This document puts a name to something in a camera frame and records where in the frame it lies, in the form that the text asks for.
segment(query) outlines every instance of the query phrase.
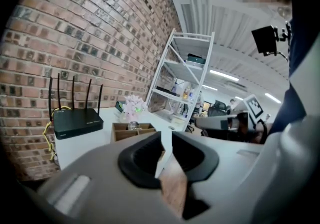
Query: brick wall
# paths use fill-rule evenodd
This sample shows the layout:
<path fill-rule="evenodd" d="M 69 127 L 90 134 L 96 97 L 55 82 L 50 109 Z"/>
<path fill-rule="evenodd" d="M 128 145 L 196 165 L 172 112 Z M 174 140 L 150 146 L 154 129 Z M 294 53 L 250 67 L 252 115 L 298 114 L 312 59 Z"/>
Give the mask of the brick wall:
<path fill-rule="evenodd" d="M 84 106 L 90 79 L 89 107 L 97 106 L 101 84 L 102 107 L 131 93 L 145 99 L 172 28 L 181 30 L 172 0 L 20 0 L 0 56 L 1 143 L 18 178 L 59 170 L 42 136 L 50 76 L 60 74 L 62 105 L 71 105 L 73 76 L 76 107 Z M 52 88 L 55 108 L 56 79 Z"/>

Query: cardboard box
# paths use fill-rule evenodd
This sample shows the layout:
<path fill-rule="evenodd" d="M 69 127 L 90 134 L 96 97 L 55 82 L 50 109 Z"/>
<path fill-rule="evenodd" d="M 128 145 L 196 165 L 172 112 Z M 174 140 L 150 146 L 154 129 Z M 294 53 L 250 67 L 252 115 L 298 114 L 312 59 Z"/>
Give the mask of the cardboard box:
<path fill-rule="evenodd" d="M 128 123 L 113 123 L 111 130 L 111 143 L 134 137 L 137 135 L 146 134 L 149 132 L 155 132 L 156 129 L 151 123 L 140 123 L 140 130 L 127 130 Z"/>

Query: router antenna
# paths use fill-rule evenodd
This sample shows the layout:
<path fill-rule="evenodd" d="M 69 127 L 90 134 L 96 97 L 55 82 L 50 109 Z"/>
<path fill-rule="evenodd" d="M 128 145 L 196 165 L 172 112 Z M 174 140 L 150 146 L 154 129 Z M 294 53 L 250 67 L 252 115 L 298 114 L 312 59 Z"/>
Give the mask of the router antenna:
<path fill-rule="evenodd" d="M 88 91 L 86 93 L 86 99 L 85 99 L 85 107 L 87 107 L 87 104 L 88 104 L 88 96 L 89 96 L 89 91 L 90 91 L 90 85 L 91 85 L 91 79 L 89 81 L 89 86 L 88 86 Z"/>
<path fill-rule="evenodd" d="M 99 112 L 100 112 L 100 101 L 101 101 L 102 87 L 103 87 L 103 84 L 101 84 L 101 86 L 100 86 L 100 92 L 99 92 L 98 115 L 99 115 Z"/>
<path fill-rule="evenodd" d="M 61 110 L 61 102 L 60 102 L 60 74 L 58 74 L 58 103 L 59 103 L 59 109 Z"/>
<path fill-rule="evenodd" d="M 74 84 L 75 83 L 75 77 L 72 78 L 72 109 L 74 109 L 75 107 L 75 99 L 74 99 Z"/>
<path fill-rule="evenodd" d="M 49 106 L 49 118 L 50 122 L 52 122 L 52 112 L 51 112 L 51 89 L 52 89 L 52 77 L 50 77 L 50 83 L 49 83 L 49 95 L 48 95 L 48 106 Z"/>

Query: white shelving unit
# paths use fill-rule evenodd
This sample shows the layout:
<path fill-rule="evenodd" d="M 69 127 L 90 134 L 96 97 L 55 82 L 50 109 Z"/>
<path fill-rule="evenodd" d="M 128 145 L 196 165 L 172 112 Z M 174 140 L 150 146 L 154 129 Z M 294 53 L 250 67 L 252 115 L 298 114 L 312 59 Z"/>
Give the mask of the white shelving unit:
<path fill-rule="evenodd" d="M 187 117 L 178 116 L 178 118 L 183 121 L 183 124 L 181 126 L 182 131 L 185 131 L 185 129 L 187 128 L 188 122 L 194 111 L 194 107 L 196 106 L 197 98 L 199 96 L 210 62 L 209 60 L 214 44 L 214 36 L 214 33 L 212 33 L 211 36 L 201 34 L 176 33 L 176 30 L 173 29 L 163 50 L 161 59 L 156 69 L 156 73 L 154 74 L 154 78 L 147 95 L 146 103 L 149 106 L 152 94 L 157 93 L 164 97 L 167 97 L 168 99 L 187 104 Z M 172 50 L 176 54 L 179 62 L 166 59 L 169 50 Z M 186 64 L 185 61 L 187 60 L 188 54 L 194 54 L 196 56 L 202 57 L 203 59 L 206 59 L 203 67 Z M 162 67 L 166 68 L 168 72 L 175 78 L 190 82 L 195 85 L 196 89 L 193 97 L 195 100 L 186 100 L 182 98 L 182 95 L 178 97 L 156 89 L 156 83 Z"/>

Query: desk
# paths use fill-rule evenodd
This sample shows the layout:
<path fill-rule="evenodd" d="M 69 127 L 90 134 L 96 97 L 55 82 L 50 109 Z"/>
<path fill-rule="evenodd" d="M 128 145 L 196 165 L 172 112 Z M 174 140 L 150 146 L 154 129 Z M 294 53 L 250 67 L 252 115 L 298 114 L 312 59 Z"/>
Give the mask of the desk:
<path fill-rule="evenodd" d="M 113 122 L 119 122 L 120 112 L 115 107 L 100 109 L 100 117 L 104 121 L 102 130 L 88 133 L 81 136 L 58 140 L 55 137 L 55 150 L 59 159 L 60 168 L 64 169 L 69 164 L 90 150 L 110 144 L 111 129 Z M 174 127 L 174 131 L 182 131 L 183 125 L 169 123 L 153 113 L 143 113 L 139 117 L 140 123 L 151 123 L 157 131 L 161 131 L 161 142 L 166 150 L 156 169 L 158 177 L 172 154 L 172 130 L 169 126 Z"/>

